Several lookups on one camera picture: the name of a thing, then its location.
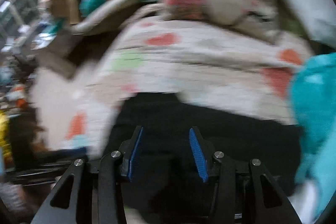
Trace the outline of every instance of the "ribbed blue pad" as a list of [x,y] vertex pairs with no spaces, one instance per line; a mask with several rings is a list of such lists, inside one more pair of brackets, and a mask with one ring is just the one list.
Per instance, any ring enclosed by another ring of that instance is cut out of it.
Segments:
[[134,146],[134,149],[133,149],[133,152],[132,152],[132,155],[131,155],[131,159],[129,161],[129,170],[128,170],[127,177],[128,177],[128,179],[130,181],[132,179],[132,171],[134,169],[133,167],[134,167],[135,161],[137,160],[137,150],[139,148],[139,143],[140,143],[142,131],[143,131],[143,127],[140,129],[140,133],[139,133],[138,139],[137,139],[137,141],[135,143],[135,146]]
[[189,143],[191,150],[193,151],[199,177],[203,179],[203,182],[207,182],[209,178],[207,172],[207,162],[196,138],[195,131],[192,128],[189,131]]

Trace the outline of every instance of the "silver bolt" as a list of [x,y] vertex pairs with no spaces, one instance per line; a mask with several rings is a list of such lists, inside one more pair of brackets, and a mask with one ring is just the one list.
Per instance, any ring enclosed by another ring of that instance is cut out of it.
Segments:
[[117,158],[117,157],[119,157],[121,155],[121,153],[119,152],[119,151],[113,151],[112,153],[111,153],[111,157],[112,158]]
[[74,162],[74,165],[76,165],[76,166],[80,166],[80,165],[82,165],[83,164],[83,160],[82,159],[77,159],[77,160],[75,160],[75,162]]
[[220,159],[220,158],[223,158],[224,157],[224,153],[222,151],[216,151],[214,153],[215,157]]
[[253,159],[252,164],[255,165],[255,166],[259,166],[259,165],[261,165],[261,161],[258,160],[258,159]]

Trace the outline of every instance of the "triangular cutout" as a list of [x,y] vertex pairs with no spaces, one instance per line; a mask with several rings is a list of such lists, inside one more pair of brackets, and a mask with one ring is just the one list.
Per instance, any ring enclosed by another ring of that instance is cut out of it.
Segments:
[[69,208],[72,185],[74,183],[74,176],[70,175],[63,183],[61,188],[57,191],[54,198],[50,202],[50,206],[62,209]]
[[281,199],[272,187],[265,175],[260,176],[264,205],[266,208],[274,208],[282,205]]

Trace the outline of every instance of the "yellow object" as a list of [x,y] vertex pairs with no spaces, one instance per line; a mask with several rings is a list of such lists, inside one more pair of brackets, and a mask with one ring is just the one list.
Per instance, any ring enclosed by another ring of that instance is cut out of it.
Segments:
[[3,157],[11,157],[11,145],[8,143],[8,117],[0,111],[0,146],[2,147]]

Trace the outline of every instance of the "black fabric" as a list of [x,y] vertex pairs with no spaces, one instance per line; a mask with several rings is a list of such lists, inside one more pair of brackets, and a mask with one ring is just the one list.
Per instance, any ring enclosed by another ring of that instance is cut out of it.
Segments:
[[204,139],[235,160],[258,158],[287,195],[294,189],[300,162],[297,126],[260,121],[224,111],[181,103],[174,94],[140,93],[126,100],[111,130],[104,154],[144,127],[140,157],[132,183],[123,188],[124,203],[140,211],[204,215],[213,185],[198,177],[189,144],[197,126]]

